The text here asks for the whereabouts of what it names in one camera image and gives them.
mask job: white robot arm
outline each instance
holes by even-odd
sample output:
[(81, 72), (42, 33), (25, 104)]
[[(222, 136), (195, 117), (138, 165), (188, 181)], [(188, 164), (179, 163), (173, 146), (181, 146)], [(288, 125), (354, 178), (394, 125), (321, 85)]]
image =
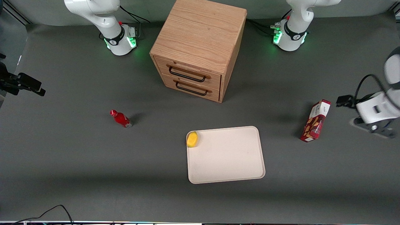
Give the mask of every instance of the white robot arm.
[(120, 0), (64, 0), (67, 9), (92, 22), (104, 36), (107, 47), (115, 55), (128, 54), (136, 47), (136, 31), (128, 25), (120, 25), (113, 15), (97, 16), (115, 12)]
[(304, 42), (306, 30), (314, 18), (311, 7), (333, 6), (341, 0), (286, 0), (292, 7), (289, 20), (283, 19), (271, 28), (276, 29), (274, 44), (285, 51), (295, 51)]
[[(384, 73), (390, 86), (389, 90), (385, 90), (379, 79), (370, 74), (361, 80), (355, 96), (339, 97), (336, 106), (357, 110), (360, 117), (354, 120), (354, 125), (368, 129), (372, 133), (394, 138), (396, 132), (389, 125), (400, 117), (400, 47), (390, 53), (384, 65)], [(375, 79), (382, 91), (357, 99), (361, 84), (369, 76)]]

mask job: drawer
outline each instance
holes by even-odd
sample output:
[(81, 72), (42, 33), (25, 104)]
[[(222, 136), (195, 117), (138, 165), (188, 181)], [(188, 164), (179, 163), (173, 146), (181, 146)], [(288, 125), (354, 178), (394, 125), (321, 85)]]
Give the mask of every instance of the drawer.
[(162, 81), (164, 82), (165, 86), (180, 90), (182, 92), (192, 94), (197, 97), (206, 98), (211, 101), (218, 102), (220, 92), (211, 88), (204, 88), (198, 85), (194, 85), (188, 82), (184, 82), (181, 80), (176, 79), (173, 76), (169, 75), (161, 75)]
[(191, 68), (190, 66), (154, 57), (160, 72), (172, 76), (183, 82), (201, 86), (204, 88), (220, 89), (221, 76), (208, 71)]

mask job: gray wall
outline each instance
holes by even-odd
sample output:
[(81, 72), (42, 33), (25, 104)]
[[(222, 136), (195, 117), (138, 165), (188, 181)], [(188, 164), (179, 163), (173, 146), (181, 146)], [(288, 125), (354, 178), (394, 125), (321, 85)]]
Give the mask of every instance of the gray wall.
[[(248, 10), (248, 18), (279, 18), (290, 7), (285, 0), (213, 0)], [(32, 22), (55, 26), (90, 24), (71, 14), (63, 0), (10, 0)], [(175, 0), (121, 0), (121, 5), (151, 21), (164, 21)], [(370, 16), (386, 11), (394, 0), (342, 0), (340, 4), (315, 8), (316, 17)], [(118, 20), (132, 19), (122, 10), (114, 13)]]

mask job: wooden cabinet top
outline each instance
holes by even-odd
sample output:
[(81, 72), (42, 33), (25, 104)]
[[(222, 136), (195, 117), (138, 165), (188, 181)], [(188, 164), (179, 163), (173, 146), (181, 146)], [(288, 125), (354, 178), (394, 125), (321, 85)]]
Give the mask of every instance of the wooden cabinet top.
[(224, 74), (246, 15), (207, 0), (177, 0), (150, 54)]

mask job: black cable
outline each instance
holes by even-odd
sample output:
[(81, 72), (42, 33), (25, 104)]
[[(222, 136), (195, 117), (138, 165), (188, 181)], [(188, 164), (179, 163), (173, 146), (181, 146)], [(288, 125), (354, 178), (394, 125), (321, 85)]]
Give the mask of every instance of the black cable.
[(367, 79), (367, 78), (370, 77), (370, 76), (372, 76), (372, 77), (374, 78), (375, 82), (378, 84), (380, 90), (385, 94), (385, 97), (389, 100), (389, 102), (390, 102), (396, 109), (400, 110), (400, 106), (397, 105), (397, 104), (393, 101), (393, 99), (386, 93), (387, 91), (386, 91), (385, 87), (383, 87), (382, 82), (381, 82), (381, 81), (379, 80), (379, 78), (378, 78), (376, 75), (374, 75), (374, 74), (368, 74), (368, 75), (366, 75), (366, 76), (360, 81), (360, 83), (358, 84), (356, 93), (354, 94), (353, 105), (354, 105), (354, 106), (356, 105), (357, 95), (358, 95), (358, 92), (359, 92), (359, 90), (360, 90), (360, 87), (361, 87), (362, 83), (364, 82), (365, 79)]
[(3, 8), (4, 10), (6, 10), (10, 15), (12, 15), (14, 18), (16, 18), (16, 20), (18, 20), (20, 23), (22, 23), (23, 25), (25, 25), (24, 24), (24, 22), (22, 22), (20, 19), (18, 19), (18, 17), (16, 17), (14, 14), (12, 14), (8, 9), (6, 9), (6, 8)]
[(285, 18), (285, 16), (286, 16), (287, 14), (289, 14), (289, 12), (290, 12), (291, 10), (292, 10), (292, 9), (290, 9), (286, 14), (284, 14), (284, 15), (282, 16), (281, 20), (283, 20), (283, 19)]
[(14, 10), (23, 20), (25, 20), (27, 24), (32, 24), (32, 22), (28, 21), (24, 16), (22, 16), (22, 15), (18, 12), (18, 10), (17, 10), (13, 5), (9, 4), (9, 3), (6, 2), (6, 1), (4, 1), (4, 3), (5, 3), (8, 7), (10, 7), (12, 10)]
[(134, 16), (132, 16), (131, 14), (128, 14), (129, 16), (131, 16), (132, 18), (134, 18), (138, 23), (139, 23), (139, 34), (138, 34), (138, 38), (140, 37), (141, 34), (141, 26), (142, 26), (142, 22), (140, 22), (138, 19), (136, 19)]
[(266, 31), (264, 31), (263, 29), (259, 28), (259, 27), (257, 26), (257, 22), (255, 22), (255, 21), (253, 21), (253, 20), (250, 20), (250, 19), (246, 19), (246, 20), (249, 21), (251, 24), (253, 24), (255, 28), (257, 28), (259, 31), (263, 32), (264, 34), (273, 35), (273, 33), (271, 33), (271, 32), (266, 32)]
[(253, 23), (253, 24), (256, 24), (256, 25), (265, 27), (265, 28), (270, 28), (270, 26), (261, 24), (261, 23), (259, 23), (259, 22), (254, 21), (254, 20), (251, 20), (251, 19), (246, 19), (246, 20), (249, 21), (250, 23)]
[(400, 2), (398, 2), (398, 3), (396, 4), (396, 6), (394, 6), (394, 7), (392, 8), (392, 10), (394, 10), (399, 4), (400, 4)]
[(58, 207), (58, 206), (61, 206), (61, 207), (65, 210), (65, 212), (67, 213), (68, 218), (69, 218), (71, 224), (73, 224), (74, 222), (73, 222), (73, 220), (72, 220), (72, 218), (71, 218), (71, 215), (70, 215), (70, 213), (68, 212), (68, 210), (67, 210), (63, 205), (56, 205), (56, 206), (54, 206), (53, 208), (51, 208), (51, 209), (47, 210), (46, 212), (44, 212), (44, 213), (43, 213), (42, 215), (40, 215), (39, 217), (31, 217), (31, 218), (22, 219), (22, 220), (20, 220), (20, 221), (17, 221), (17, 222), (15, 222), (15, 223), (12, 223), (11, 225), (15, 225), (15, 224), (17, 224), (17, 223), (21, 223), (21, 222), (26, 221), (26, 220), (39, 219), (39, 218), (41, 218), (42, 216), (44, 216), (46, 213), (48, 213), (49, 211), (51, 211), (52, 209), (54, 209), (54, 208), (56, 208), (56, 207)]
[(140, 17), (140, 16), (138, 16), (138, 15), (135, 15), (135, 14), (133, 14), (133, 13), (131, 13), (131, 12), (128, 12), (127, 10), (125, 10), (122, 6), (120, 6), (120, 8), (122, 9), (122, 10), (124, 10), (126, 13), (128, 13), (128, 14), (130, 14), (130, 15), (132, 15), (132, 16), (136, 16), (136, 17), (139, 17), (139, 18), (141, 18), (142, 20), (145, 20), (145, 21), (147, 21), (147, 22), (149, 22), (150, 23), (150, 21), (149, 20), (147, 20), (147, 19), (145, 19), (145, 18), (143, 18), (143, 17)]

